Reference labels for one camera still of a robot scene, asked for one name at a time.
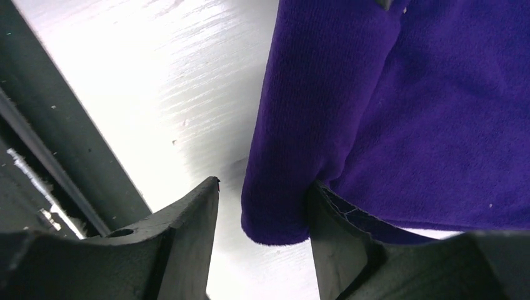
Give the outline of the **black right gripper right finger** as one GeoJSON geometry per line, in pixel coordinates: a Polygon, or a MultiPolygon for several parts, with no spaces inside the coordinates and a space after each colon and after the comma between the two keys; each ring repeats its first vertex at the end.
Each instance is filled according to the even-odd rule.
{"type": "Polygon", "coordinates": [[[321,182],[307,192],[321,299],[528,299],[529,232],[433,239],[350,205],[321,182]]]}

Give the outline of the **purple cloth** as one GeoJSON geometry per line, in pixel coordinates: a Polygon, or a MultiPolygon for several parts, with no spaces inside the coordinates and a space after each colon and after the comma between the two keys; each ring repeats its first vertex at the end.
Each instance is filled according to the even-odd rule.
{"type": "Polygon", "coordinates": [[[243,231],[305,241],[314,181],[401,228],[529,229],[529,2],[280,1],[243,231]]]}

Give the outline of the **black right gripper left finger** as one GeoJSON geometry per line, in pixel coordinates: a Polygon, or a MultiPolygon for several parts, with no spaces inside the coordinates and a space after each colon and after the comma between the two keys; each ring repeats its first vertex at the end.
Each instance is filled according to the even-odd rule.
{"type": "Polygon", "coordinates": [[[1,234],[2,299],[206,299],[219,180],[106,237],[1,234]]]}

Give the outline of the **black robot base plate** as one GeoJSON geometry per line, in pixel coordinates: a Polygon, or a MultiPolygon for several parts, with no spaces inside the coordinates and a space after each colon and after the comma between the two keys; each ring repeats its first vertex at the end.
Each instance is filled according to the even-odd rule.
{"type": "Polygon", "coordinates": [[[107,235],[150,215],[129,176],[13,1],[1,2],[1,119],[61,192],[107,235]]]}

